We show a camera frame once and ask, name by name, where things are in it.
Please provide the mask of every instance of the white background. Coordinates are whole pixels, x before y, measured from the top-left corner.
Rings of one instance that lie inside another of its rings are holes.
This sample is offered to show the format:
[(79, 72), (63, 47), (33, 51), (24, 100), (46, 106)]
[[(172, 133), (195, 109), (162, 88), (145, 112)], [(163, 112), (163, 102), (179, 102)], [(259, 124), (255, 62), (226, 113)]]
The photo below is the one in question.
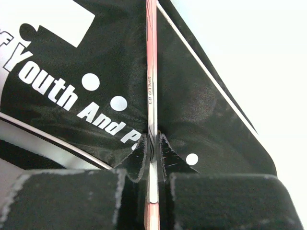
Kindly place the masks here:
[(307, 229), (307, 1), (172, 2), (259, 133)]

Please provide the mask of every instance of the white lettering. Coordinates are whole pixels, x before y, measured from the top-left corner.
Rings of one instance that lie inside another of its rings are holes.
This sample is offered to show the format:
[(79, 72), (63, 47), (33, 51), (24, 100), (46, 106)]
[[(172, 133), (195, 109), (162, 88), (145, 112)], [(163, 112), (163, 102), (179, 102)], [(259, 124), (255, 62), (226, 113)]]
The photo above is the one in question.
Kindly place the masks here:
[(105, 131), (114, 136), (119, 131), (121, 131), (125, 126), (126, 124), (124, 122), (121, 122), (120, 124), (112, 122), (108, 127), (105, 128)]
[(18, 77), (26, 84), (32, 84), (35, 77), (40, 72), (39, 66), (33, 62), (28, 61), (24, 67), (21, 69), (21, 71), (18, 74)]
[(83, 109), (81, 112), (77, 114), (79, 118), (84, 118), (86, 116), (87, 122), (92, 122), (96, 113), (98, 112), (99, 105), (92, 102), (90, 103), (85, 109)]
[(7, 61), (7, 63), (3, 66), (8, 72), (11, 72), (12, 69), (21, 61), (31, 57), (33, 54), (30, 51), (27, 51), (22, 54), (24, 51), (25, 47), (21, 44), (18, 43), (16, 49), (14, 50), (12, 56), (10, 59)]
[(0, 46), (3, 44), (7, 45), (11, 40), (13, 40), (13, 38), (14, 37), (6, 31), (0, 32)]
[(104, 129), (108, 124), (110, 124), (111, 119), (104, 114), (100, 114), (99, 117), (93, 122), (94, 126)]
[(48, 98), (53, 102), (57, 102), (56, 96), (58, 95), (60, 90), (64, 90), (66, 87), (64, 86), (65, 81), (62, 78), (60, 78), (59, 80), (55, 80), (54, 83), (55, 86), (50, 91)]
[(120, 141), (123, 143), (126, 143), (127, 140), (137, 141), (138, 139), (140, 139), (140, 137), (141, 134), (133, 129), (131, 132), (127, 133)]
[(54, 78), (44, 70), (41, 70), (38, 76), (35, 78), (32, 87), (36, 91), (38, 91), (40, 94), (44, 95), (47, 91), (47, 89), (50, 87), (52, 82), (54, 81)]
[(73, 104), (75, 104), (76, 100), (78, 99), (78, 96), (75, 93), (73, 93), (74, 90), (75, 87), (69, 85), (57, 102), (59, 106), (63, 106), (66, 103), (63, 108), (66, 109), (67, 111), (71, 109)]

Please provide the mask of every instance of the black foam block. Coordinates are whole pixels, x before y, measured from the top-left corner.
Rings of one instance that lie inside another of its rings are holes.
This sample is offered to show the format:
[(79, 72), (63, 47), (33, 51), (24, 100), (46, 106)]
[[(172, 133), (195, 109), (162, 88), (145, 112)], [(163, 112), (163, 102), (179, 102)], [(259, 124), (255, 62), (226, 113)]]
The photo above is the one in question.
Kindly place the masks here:
[(170, 185), (176, 230), (303, 230), (274, 176), (173, 173)]
[(133, 188), (125, 170), (24, 174), (6, 198), (0, 229), (139, 229)]

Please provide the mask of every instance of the red and white stick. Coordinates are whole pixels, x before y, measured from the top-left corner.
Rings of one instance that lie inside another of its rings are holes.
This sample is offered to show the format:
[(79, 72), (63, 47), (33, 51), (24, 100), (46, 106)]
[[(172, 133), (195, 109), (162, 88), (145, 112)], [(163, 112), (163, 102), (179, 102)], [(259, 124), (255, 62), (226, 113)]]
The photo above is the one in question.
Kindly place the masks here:
[(153, 157), (149, 167), (148, 196), (144, 225), (147, 230), (160, 230), (155, 140), (158, 133), (157, 113), (157, 0), (146, 0), (148, 134)]

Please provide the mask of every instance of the white dot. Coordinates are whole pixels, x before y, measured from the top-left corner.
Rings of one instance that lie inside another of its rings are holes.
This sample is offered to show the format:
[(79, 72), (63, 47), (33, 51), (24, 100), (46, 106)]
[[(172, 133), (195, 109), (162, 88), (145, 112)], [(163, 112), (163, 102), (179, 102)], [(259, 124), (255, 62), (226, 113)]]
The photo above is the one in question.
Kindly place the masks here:
[(112, 109), (114, 109), (115, 111), (123, 111), (127, 108), (128, 105), (126, 99), (122, 96), (113, 97), (110, 104)]
[(99, 78), (93, 73), (87, 73), (82, 77), (82, 85), (88, 91), (98, 89), (100, 85)]
[(191, 153), (187, 156), (186, 162), (189, 165), (194, 165), (198, 162), (198, 156), (195, 153)]

